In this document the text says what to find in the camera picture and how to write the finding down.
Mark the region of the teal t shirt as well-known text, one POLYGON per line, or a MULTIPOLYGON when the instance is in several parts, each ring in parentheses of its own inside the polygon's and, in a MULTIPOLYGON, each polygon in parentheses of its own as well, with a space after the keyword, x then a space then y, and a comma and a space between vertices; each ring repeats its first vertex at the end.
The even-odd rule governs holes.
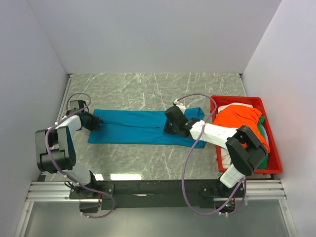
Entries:
POLYGON ((93 113, 102 119, 101 129, 91 132, 90 144, 145 144, 191 147, 193 139, 163 132, 164 111, 101 110, 93 113))

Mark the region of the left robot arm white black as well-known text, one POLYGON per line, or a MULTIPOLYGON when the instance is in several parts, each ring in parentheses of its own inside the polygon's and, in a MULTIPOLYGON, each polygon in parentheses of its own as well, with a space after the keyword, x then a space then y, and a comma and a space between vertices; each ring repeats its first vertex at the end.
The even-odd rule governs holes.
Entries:
POLYGON ((96 132, 104 122, 89 112, 83 100, 73 100, 61 122, 53 127, 35 132, 37 166, 41 172, 61 173, 65 182, 75 192, 94 198, 99 192, 92 171, 77 164, 73 135, 82 128, 96 132))

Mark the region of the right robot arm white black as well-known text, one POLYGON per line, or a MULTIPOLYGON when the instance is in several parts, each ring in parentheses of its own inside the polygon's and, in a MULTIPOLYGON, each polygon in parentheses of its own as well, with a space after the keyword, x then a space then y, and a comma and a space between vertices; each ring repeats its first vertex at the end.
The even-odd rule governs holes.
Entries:
POLYGON ((248 126, 228 128, 213 125, 197 118, 187 119, 184 107, 174 105, 164 114, 167 118, 164 132, 196 141, 204 141, 227 150, 231 164, 220 176, 217 193, 228 197, 234 186, 250 176, 268 155, 267 149, 248 126))

